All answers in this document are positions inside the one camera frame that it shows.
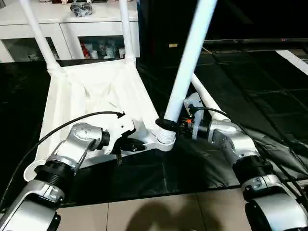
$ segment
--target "tile floor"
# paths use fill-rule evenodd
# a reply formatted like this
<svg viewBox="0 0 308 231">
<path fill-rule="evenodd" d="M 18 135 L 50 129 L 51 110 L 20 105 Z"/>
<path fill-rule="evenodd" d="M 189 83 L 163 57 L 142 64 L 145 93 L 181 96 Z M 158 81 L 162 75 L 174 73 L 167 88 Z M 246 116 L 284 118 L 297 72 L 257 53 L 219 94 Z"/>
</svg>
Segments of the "tile floor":
<svg viewBox="0 0 308 231">
<path fill-rule="evenodd" d="M 240 189 L 59 209 L 58 231 L 250 231 Z"/>
</svg>

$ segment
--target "black backdrop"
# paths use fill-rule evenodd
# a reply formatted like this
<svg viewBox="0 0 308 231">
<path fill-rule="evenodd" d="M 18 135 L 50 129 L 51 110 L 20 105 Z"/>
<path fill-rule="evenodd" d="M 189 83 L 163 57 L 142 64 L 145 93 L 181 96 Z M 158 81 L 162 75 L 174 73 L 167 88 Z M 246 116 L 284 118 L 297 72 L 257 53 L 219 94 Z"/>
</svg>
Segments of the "black backdrop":
<svg viewBox="0 0 308 231">
<path fill-rule="evenodd" d="M 137 60 L 137 70 L 157 112 L 163 116 L 177 67 L 153 67 Z M 44 62 L 0 64 L 0 73 L 2 194 L 18 161 L 39 138 L 50 77 Z M 202 55 L 195 73 L 220 107 L 248 127 L 292 176 L 307 178 L 307 75 L 275 52 Z M 296 154 L 290 153 L 288 144 Z M 6 205 L 25 185 L 23 170 L 13 182 Z M 81 169 L 62 206 L 231 187 L 238 187 L 238 181 L 220 151 L 205 140 L 178 137 L 167 153 L 151 150 L 125 157 L 122 166 L 110 161 Z"/>
</svg>

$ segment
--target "object on cabinet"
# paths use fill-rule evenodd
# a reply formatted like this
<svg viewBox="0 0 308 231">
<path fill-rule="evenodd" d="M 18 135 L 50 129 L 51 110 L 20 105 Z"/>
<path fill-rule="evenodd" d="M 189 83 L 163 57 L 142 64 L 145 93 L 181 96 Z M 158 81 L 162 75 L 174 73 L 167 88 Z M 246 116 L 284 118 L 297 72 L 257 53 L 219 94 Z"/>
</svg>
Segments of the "object on cabinet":
<svg viewBox="0 0 308 231">
<path fill-rule="evenodd" d="M 99 42 L 99 53 L 101 56 L 105 56 L 107 53 L 106 53 L 106 40 L 100 40 Z"/>
<path fill-rule="evenodd" d="M 88 16 L 93 13 L 92 3 L 90 0 L 87 0 L 87 2 L 76 1 L 77 0 L 74 0 L 74 2 L 69 7 L 76 17 Z"/>
<path fill-rule="evenodd" d="M 53 3 L 62 3 L 64 4 L 64 0 L 51 0 Z M 72 3 L 73 0 L 65 0 L 66 3 Z"/>
<path fill-rule="evenodd" d="M 83 52 L 85 59 L 90 59 L 90 54 L 87 51 L 84 43 L 81 43 L 81 49 L 82 49 L 82 52 Z"/>
<path fill-rule="evenodd" d="M 91 53 L 91 52 L 93 51 L 93 45 L 92 45 L 92 43 L 85 43 L 84 45 L 85 45 L 85 48 L 87 49 L 87 51 L 88 51 L 89 53 Z"/>
<path fill-rule="evenodd" d="M 119 1 L 119 0 L 110 0 L 110 1 Z M 133 0 L 127 0 L 127 1 L 133 1 Z"/>
<path fill-rule="evenodd" d="M 115 50 L 113 46 L 107 45 L 106 53 L 107 55 L 104 57 L 104 59 L 114 59 L 115 58 Z"/>
<path fill-rule="evenodd" d="M 28 58 L 29 58 L 29 61 L 38 61 L 38 60 L 40 60 L 40 58 L 38 57 L 38 55 L 36 53 L 29 54 Z"/>
<path fill-rule="evenodd" d="M 98 59 L 97 51 L 92 51 L 91 52 L 91 58 L 92 59 Z"/>
<path fill-rule="evenodd" d="M 125 56 L 125 48 L 124 47 L 119 49 L 119 55 L 120 55 L 120 58 L 124 58 L 124 56 Z"/>
</svg>

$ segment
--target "white tube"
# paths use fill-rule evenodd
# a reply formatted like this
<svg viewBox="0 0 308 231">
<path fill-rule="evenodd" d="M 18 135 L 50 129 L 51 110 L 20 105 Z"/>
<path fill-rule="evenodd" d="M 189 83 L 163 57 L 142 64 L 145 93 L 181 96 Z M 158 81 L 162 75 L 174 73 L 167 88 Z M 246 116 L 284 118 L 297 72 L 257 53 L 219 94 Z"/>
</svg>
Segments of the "white tube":
<svg viewBox="0 0 308 231">
<path fill-rule="evenodd" d="M 205 104 L 206 107 L 214 108 L 221 111 L 221 108 L 218 106 L 218 104 L 215 102 L 215 100 L 212 98 L 210 93 L 206 90 L 206 88 L 203 86 L 203 84 L 200 82 L 198 77 L 193 73 L 192 75 L 192 84 L 194 88 L 197 90 L 202 102 Z M 208 111 L 212 119 L 215 120 L 225 120 L 230 121 L 228 118 L 226 118 L 224 115 L 219 114 L 217 112 Z"/>
<path fill-rule="evenodd" d="M 131 61 L 131 60 L 134 61 L 136 59 L 136 57 L 135 57 L 135 54 L 134 54 L 133 43 L 132 43 L 132 39 L 131 39 L 127 0 L 120 0 L 120 10 L 121 10 L 123 38 L 124 38 L 124 45 L 125 45 L 125 60 L 126 61 Z"/>
<path fill-rule="evenodd" d="M 197 4 L 192 26 L 167 106 L 165 119 L 177 122 L 179 118 L 183 101 L 191 83 L 191 78 L 211 22 L 216 2 L 217 0 L 199 0 Z M 174 137 L 175 132 L 161 130 L 157 138 L 162 143 L 170 143 L 170 141 L 174 140 Z"/>
<path fill-rule="evenodd" d="M 39 23 L 30 7 L 29 0 L 19 0 L 21 6 L 23 7 L 25 14 L 28 18 L 28 21 L 34 32 L 35 40 L 38 43 L 38 47 L 44 56 L 44 59 L 47 64 L 47 69 L 49 71 L 60 69 L 60 65 L 56 62 L 56 59 L 53 56 L 53 53 L 48 45 L 46 38 L 44 37 L 42 30 L 39 26 Z"/>
</svg>

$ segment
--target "metal bracket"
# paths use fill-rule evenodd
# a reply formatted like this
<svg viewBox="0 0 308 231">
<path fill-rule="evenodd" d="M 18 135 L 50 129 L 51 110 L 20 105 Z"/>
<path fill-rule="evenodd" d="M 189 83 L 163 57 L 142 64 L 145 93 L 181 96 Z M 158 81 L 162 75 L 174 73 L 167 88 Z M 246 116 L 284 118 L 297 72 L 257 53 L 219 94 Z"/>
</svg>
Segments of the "metal bracket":
<svg viewBox="0 0 308 231">
<path fill-rule="evenodd" d="M 184 100 L 184 107 L 186 108 L 187 113 L 189 114 L 190 117 L 194 116 L 192 138 L 196 140 L 198 134 L 198 127 L 201 120 L 203 119 L 204 110 L 196 111 L 195 114 L 192 115 L 189 110 L 189 105 L 193 105 L 194 107 L 203 107 L 201 98 L 197 92 L 191 94 L 187 99 Z"/>
</svg>

